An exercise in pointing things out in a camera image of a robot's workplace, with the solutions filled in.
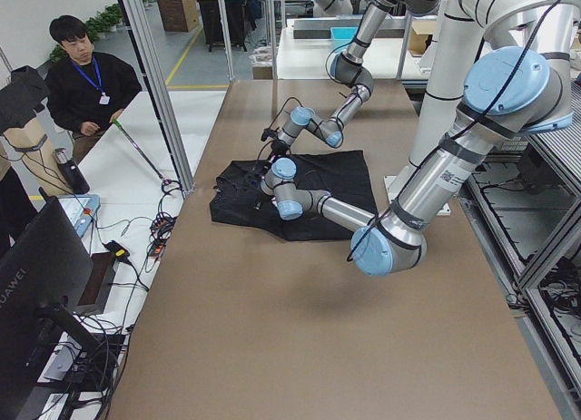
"blue box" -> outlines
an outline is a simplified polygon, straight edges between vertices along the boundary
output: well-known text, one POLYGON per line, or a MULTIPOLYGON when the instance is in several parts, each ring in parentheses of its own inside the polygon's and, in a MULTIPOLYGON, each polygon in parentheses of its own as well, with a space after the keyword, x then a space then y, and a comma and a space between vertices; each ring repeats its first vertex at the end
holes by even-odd
POLYGON ((353 37, 357 33, 358 27, 331 27, 330 28, 330 41, 333 50, 341 51, 347 48, 347 45, 353 40, 353 37))

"blue lanyard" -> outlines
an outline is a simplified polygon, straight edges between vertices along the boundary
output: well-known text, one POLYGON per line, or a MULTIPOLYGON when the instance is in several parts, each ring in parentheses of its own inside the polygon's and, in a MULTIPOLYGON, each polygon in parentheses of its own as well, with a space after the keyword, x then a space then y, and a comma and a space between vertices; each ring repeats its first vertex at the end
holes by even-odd
POLYGON ((74 69, 76 69, 76 71, 87 81, 89 82, 90 85, 92 85, 92 87, 94 87, 97 91, 101 92, 101 94, 105 95, 105 91, 103 90, 102 84, 101 84, 101 70, 99 69, 99 64, 97 63, 97 59, 95 59, 93 57, 93 67, 94 67, 94 73, 97 76, 97 84, 95 84, 95 82, 93 80, 91 80, 91 77, 89 77, 84 71, 83 69, 81 69, 81 66, 79 66, 76 62, 73 62, 73 66, 74 69))

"black t-shirt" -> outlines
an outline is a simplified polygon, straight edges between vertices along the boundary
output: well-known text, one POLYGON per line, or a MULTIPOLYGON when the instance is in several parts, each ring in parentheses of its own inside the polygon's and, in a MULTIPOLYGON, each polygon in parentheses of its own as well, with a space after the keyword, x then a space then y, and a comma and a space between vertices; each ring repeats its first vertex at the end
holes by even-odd
MULTIPOLYGON (((54 122, 71 132, 79 132, 82 122, 95 122, 106 130, 111 115, 129 105, 142 86, 135 70, 114 55, 93 53, 101 74, 101 87, 109 97, 100 104, 102 92, 89 83, 69 58, 56 63, 48 71, 46 85, 50 90, 48 110, 54 122)), ((94 61, 78 66, 95 85, 98 85, 94 61)))

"man's hand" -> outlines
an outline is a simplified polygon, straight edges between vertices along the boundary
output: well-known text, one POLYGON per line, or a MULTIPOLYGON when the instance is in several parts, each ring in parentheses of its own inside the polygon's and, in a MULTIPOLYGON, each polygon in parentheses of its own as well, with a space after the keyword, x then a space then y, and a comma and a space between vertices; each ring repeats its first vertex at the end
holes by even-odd
POLYGON ((121 116, 121 113, 123 113, 123 110, 125 110, 125 109, 119 109, 117 112, 113 113, 111 115, 111 119, 109 119, 109 123, 113 123, 113 121, 115 119, 117 119, 119 116, 121 116))
POLYGON ((81 124, 81 134, 85 136, 93 136, 99 131, 99 125, 94 122, 83 122, 81 124))

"black monitor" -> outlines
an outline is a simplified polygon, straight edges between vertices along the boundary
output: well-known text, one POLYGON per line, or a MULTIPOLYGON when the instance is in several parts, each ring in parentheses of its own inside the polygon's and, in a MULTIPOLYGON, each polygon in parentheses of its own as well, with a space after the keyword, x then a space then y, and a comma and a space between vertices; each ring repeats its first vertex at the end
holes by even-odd
POLYGON ((92 267, 57 198, 0 260, 0 418, 19 418, 63 330, 83 330, 54 313, 71 317, 92 267))

